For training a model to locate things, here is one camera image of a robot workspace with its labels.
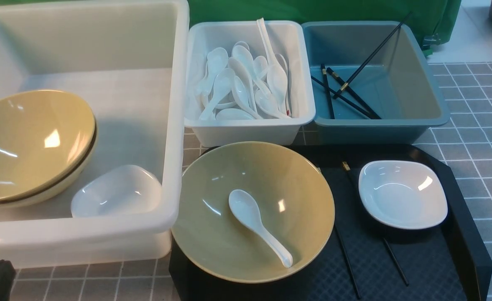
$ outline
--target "green cloth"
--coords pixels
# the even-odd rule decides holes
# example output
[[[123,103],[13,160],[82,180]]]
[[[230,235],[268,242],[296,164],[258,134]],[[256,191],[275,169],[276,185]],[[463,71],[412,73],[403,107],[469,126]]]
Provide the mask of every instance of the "green cloth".
[[[49,0],[0,0],[0,5]],[[450,40],[461,0],[189,0],[190,26],[208,21],[293,20],[298,23],[334,20],[397,20],[407,22],[417,41],[432,36]]]

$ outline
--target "pile of spoons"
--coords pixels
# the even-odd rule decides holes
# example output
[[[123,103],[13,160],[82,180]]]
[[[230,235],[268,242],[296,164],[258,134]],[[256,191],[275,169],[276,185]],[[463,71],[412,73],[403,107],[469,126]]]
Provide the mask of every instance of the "pile of spoons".
[[[231,57],[221,47],[207,54],[204,77],[195,89],[204,107],[200,120],[291,118],[286,60],[274,53],[264,20],[257,20],[257,25],[267,57],[253,59],[243,41],[233,46]]]

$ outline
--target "yellow bowl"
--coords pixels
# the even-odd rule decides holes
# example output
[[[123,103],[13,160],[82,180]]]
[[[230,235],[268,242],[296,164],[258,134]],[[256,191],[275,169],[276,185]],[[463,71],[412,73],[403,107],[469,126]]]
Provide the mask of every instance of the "yellow bowl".
[[[292,267],[285,268],[231,213],[228,196],[234,189],[257,201],[263,224],[292,254]],[[233,143],[185,170],[171,231],[205,272],[234,282],[269,282],[301,270],[320,253],[333,229],[334,210],[328,183],[298,153],[271,143]]]
[[[30,196],[25,196],[17,200],[0,201],[0,207],[15,208],[15,207],[30,206],[32,204],[37,204],[45,200],[49,200],[50,198],[56,196],[57,194],[60,194],[62,191],[66,190],[70,185],[72,185],[75,182],[75,180],[80,176],[80,173],[82,173],[84,168],[88,165],[88,162],[92,157],[96,146],[97,146],[97,127],[95,128],[93,139],[91,140],[91,143],[89,145],[89,150],[84,154],[82,160],[80,160],[77,166],[75,166],[74,169],[70,171],[70,173],[66,174],[62,179],[54,183],[52,186],[45,188],[45,190],[39,191]]]
[[[42,191],[72,171],[95,130],[77,95],[41,90],[0,100],[0,201]]]

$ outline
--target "plastic container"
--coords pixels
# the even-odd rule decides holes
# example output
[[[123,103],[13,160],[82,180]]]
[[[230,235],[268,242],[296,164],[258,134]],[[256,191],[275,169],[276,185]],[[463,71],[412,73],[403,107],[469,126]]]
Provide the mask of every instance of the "plastic container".
[[[272,120],[198,120],[202,106],[194,88],[204,76],[207,53],[223,47],[229,55],[238,41],[247,42],[253,57],[266,56],[255,21],[200,23],[190,29],[187,62],[185,126],[192,128],[202,145],[213,147],[241,141],[264,141],[290,145],[300,126],[315,115],[307,51],[300,25],[291,21],[267,21],[266,27],[275,53],[288,63],[290,106],[293,118]]]
[[[392,21],[303,24],[311,75],[321,80],[320,64],[324,63],[348,79],[397,25]],[[340,85],[328,79],[330,87],[338,90]],[[365,119],[339,99],[332,100],[335,119],[330,119],[324,88],[313,82],[321,143],[413,143],[427,128],[450,119],[426,59],[406,25],[350,86],[382,119]],[[347,92],[343,95],[353,100]]]
[[[87,101],[99,128],[93,157],[64,192],[33,206],[0,208],[0,259],[23,268],[169,252],[181,192],[188,30],[186,0],[0,7],[0,99],[33,89],[69,91]],[[158,206],[72,218],[74,194],[124,164],[142,166],[162,183]]]

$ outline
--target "blue plastic bin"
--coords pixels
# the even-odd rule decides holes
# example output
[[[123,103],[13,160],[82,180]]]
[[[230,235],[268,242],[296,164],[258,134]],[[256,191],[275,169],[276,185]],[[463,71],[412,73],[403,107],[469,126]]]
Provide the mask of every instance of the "blue plastic bin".
[[[311,75],[322,80],[320,64],[344,80],[398,25],[393,21],[327,21],[304,23]],[[328,76],[330,87],[341,87]],[[431,126],[448,122],[450,113],[422,51],[406,25],[376,54],[350,87],[380,115],[370,120],[340,99],[332,99],[329,116],[324,88],[312,82],[320,142],[413,143]],[[343,95],[355,100],[347,93]]]

